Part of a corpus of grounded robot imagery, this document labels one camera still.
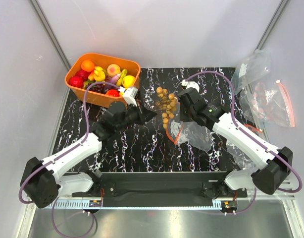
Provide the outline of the clear zip bag orange zipper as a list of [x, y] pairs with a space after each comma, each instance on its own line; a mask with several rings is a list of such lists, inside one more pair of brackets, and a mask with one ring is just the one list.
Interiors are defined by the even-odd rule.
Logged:
[[211, 149], [213, 136], [209, 129], [196, 122], [176, 122], [167, 124], [165, 133], [174, 145], [189, 144], [192, 147], [208, 152]]

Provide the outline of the yellow lemon large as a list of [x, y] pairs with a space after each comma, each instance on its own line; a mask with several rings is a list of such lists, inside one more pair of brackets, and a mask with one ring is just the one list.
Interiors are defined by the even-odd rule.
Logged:
[[124, 76], [123, 79], [122, 79], [122, 86], [124, 88], [129, 88], [129, 87], [133, 86], [134, 82], [135, 82], [135, 79], [136, 78], [132, 75]]

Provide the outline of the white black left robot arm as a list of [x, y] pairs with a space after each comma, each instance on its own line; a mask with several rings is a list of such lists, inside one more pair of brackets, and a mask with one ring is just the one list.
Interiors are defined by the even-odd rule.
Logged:
[[42, 160], [31, 158], [25, 166], [20, 193], [25, 192], [38, 208], [45, 208], [64, 195], [96, 196], [102, 192], [99, 172], [66, 173], [85, 158], [99, 152], [115, 135], [133, 124], [144, 125], [157, 113], [140, 104], [126, 107], [112, 103], [85, 136], [62, 151]]

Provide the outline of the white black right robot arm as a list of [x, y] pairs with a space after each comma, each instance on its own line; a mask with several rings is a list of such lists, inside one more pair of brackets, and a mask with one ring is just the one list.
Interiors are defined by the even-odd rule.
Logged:
[[240, 188], [255, 187], [272, 195], [290, 174], [293, 152], [288, 147], [278, 147], [263, 140], [238, 120], [219, 103], [207, 104], [195, 88], [179, 93], [180, 119], [194, 121], [212, 132], [223, 136], [245, 155], [254, 166], [250, 169], [231, 171], [218, 184], [223, 196], [230, 196]]

